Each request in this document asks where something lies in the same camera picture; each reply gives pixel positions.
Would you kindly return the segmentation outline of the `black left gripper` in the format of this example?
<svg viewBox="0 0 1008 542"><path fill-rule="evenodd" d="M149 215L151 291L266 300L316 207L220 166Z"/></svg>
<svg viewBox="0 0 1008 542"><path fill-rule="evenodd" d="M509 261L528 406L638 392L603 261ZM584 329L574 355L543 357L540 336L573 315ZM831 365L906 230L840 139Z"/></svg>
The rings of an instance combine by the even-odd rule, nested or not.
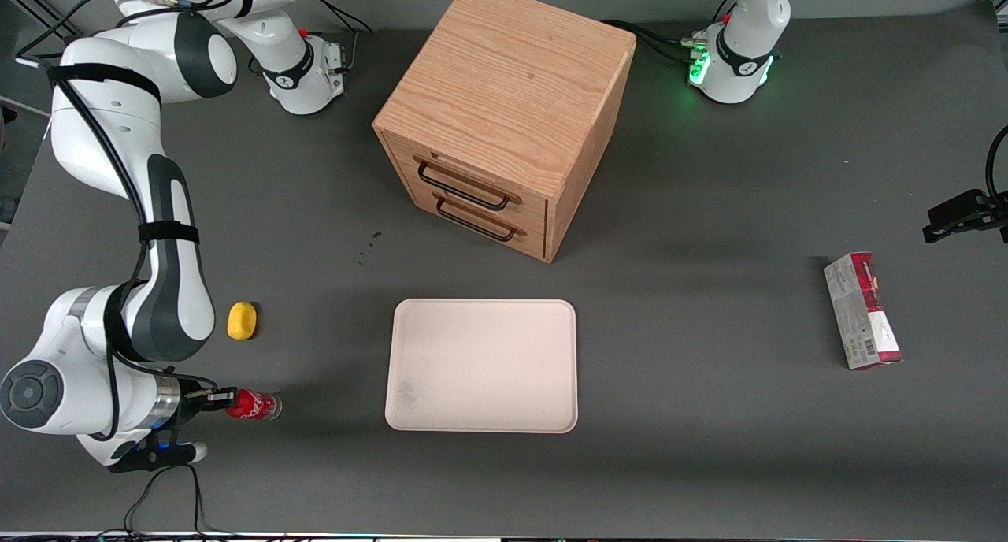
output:
<svg viewBox="0 0 1008 542"><path fill-rule="evenodd" d="M936 205L928 211L923 240L934 244L954 234L996 229L1003 243L1008 244L1006 198L1005 191L985 196L980 189L971 189Z"/></svg>

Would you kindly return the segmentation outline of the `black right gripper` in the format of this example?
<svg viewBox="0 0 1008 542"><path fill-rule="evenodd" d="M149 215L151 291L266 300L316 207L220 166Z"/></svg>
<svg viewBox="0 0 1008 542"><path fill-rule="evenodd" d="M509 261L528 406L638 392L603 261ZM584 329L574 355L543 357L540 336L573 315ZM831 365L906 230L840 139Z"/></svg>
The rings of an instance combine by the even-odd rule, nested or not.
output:
<svg viewBox="0 0 1008 542"><path fill-rule="evenodd" d="M238 391L237 387L220 388L220 390L207 388L190 378L179 378L177 384L179 384L180 401L174 413L176 426L187 424L204 412L233 408Z"/></svg>

